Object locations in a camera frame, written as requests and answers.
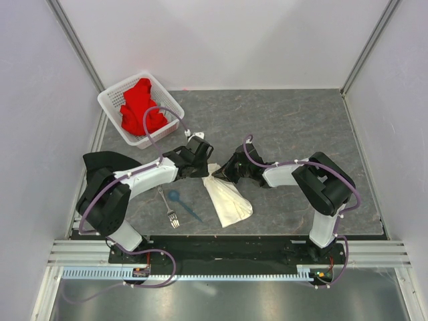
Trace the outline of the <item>blue plastic spoon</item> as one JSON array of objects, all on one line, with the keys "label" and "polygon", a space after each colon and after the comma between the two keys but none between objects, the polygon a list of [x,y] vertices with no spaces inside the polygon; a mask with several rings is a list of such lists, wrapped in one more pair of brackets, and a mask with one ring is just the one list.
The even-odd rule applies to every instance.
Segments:
[{"label": "blue plastic spoon", "polygon": [[168,192],[168,198],[183,207],[185,211],[187,211],[193,218],[195,218],[199,222],[203,222],[203,220],[186,204],[181,200],[180,194],[176,190],[170,190]]}]

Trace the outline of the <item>silver metal fork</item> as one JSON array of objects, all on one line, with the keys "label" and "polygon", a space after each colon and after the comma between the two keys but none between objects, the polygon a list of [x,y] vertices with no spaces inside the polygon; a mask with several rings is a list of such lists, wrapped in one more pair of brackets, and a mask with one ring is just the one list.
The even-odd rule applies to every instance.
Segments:
[{"label": "silver metal fork", "polygon": [[165,197],[165,194],[164,194],[163,188],[162,188],[161,186],[158,186],[158,187],[157,187],[157,190],[158,190],[158,193],[160,194],[160,196],[162,197],[162,199],[163,199],[163,201],[164,201],[164,203],[165,203],[165,206],[166,206],[166,208],[167,208],[167,217],[168,217],[168,219],[169,219],[169,221],[170,221],[171,226],[172,226],[174,229],[178,228],[178,227],[180,226],[180,224],[179,224],[179,220],[178,220],[178,217],[177,217],[177,215],[176,215],[175,211],[173,211],[173,210],[170,208],[170,206],[169,206],[169,204],[168,204],[168,202],[167,202],[167,199],[166,199],[166,197]]}]

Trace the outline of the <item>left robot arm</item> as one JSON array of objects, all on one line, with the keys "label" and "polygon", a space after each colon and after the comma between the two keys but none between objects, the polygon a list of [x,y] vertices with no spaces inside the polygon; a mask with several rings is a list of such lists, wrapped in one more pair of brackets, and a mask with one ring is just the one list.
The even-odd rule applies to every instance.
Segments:
[{"label": "left robot arm", "polygon": [[132,263],[141,262],[147,248],[142,235],[125,219],[129,202],[160,185],[207,177],[212,152],[206,140],[192,136],[186,145],[145,165],[113,151],[85,154],[86,188],[76,204],[81,223],[88,222],[96,233],[118,244]]}]

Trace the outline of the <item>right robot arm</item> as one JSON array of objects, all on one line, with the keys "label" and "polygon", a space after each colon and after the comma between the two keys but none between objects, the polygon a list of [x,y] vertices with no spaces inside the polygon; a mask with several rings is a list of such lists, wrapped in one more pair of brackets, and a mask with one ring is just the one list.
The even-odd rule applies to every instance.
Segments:
[{"label": "right robot arm", "polygon": [[329,246],[337,238],[338,216],[351,196],[360,201],[354,181],[323,152],[303,160],[267,163],[254,145],[246,142],[212,176],[233,184],[249,178],[262,188],[298,186],[314,208],[311,243],[306,246],[306,255],[314,263],[322,263],[330,256]]}]

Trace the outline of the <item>white cloth napkin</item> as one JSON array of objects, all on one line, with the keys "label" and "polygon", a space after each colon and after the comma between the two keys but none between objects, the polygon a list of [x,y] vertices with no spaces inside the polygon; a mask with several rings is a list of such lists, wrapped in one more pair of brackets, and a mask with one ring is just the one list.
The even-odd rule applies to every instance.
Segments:
[{"label": "white cloth napkin", "polygon": [[217,163],[208,164],[208,177],[203,177],[206,188],[216,210],[222,228],[243,221],[253,214],[251,203],[245,199],[230,182],[222,181],[213,176],[220,169]]}]

